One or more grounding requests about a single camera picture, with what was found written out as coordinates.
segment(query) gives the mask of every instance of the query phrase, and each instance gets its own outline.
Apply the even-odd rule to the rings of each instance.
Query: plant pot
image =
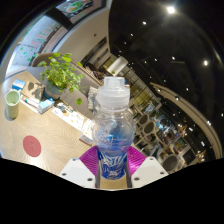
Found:
[[[59,89],[55,85],[51,85],[50,82],[46,79],[45,81],[45,88],[44,88],[44,97],[49,99],[52,98],[53,100],[58,100],[62,93],[59,92]]]

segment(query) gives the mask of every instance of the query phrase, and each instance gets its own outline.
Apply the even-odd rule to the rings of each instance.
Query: water bottle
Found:
[[[125,175],[127,151],[135,135],[129,99],[130,89],[122,77],[105,77],[104,86],[98,88],[99,110],[93,119],[92,137],[105,179],[117,180]]]

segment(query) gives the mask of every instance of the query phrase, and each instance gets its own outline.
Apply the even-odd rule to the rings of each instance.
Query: paper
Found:
[[[79,131],[82,130],[84,117],[73,110],[69,110],[65,104],[57,104],[52,112],[74,128],[78,129]]]
[[[44,91],[43,85],[41,85],[39,83],[27,82],[22,90],[22,93],[27,98],[41,100],[43,91]]]

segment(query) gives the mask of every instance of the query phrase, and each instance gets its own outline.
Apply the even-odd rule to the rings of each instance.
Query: light fixture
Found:
[[[167,7],[167,11],[169,14],[173,14],[175,12],[175,8],[174,7]]]

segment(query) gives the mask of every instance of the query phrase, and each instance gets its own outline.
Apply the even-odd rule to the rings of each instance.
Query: table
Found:
[[[14,120],[7,119],[4,96],[15,79],[40,83],[28,71],[24,71],[0,85],[0,151],[2,157],[34,165],[59,175],[71,158],[79,158],[90,146],[79,140],[81,134],[79,130],[52,113],[53,108],[41,115],[20,103],[18,117]],[[37,138],[41,144],[41,154],[38,157],[29,156],[23,148],[23,139],[30,135]],[[101,189],[127,188],[126,178],[115,182],[101,179],[100,182]]]

